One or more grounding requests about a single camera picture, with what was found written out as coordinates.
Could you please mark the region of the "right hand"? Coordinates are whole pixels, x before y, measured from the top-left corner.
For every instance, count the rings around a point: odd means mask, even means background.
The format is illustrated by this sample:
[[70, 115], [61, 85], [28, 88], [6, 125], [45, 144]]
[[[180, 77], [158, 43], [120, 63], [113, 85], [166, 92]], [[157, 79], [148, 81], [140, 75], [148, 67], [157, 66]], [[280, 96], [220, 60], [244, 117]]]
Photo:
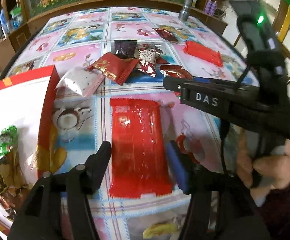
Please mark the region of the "right hand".
[[[272, 155], [252, 161], [248, 141], [242, 129], [238, 139], [237, 174], [250, 190], [255, 202], [264, 202], [271, 190], [283, 190], [290, 185], [290, 140], [286, 140], [283, 155]], [[269, 185], [252, 187], [252, 171], [272, 179]]]

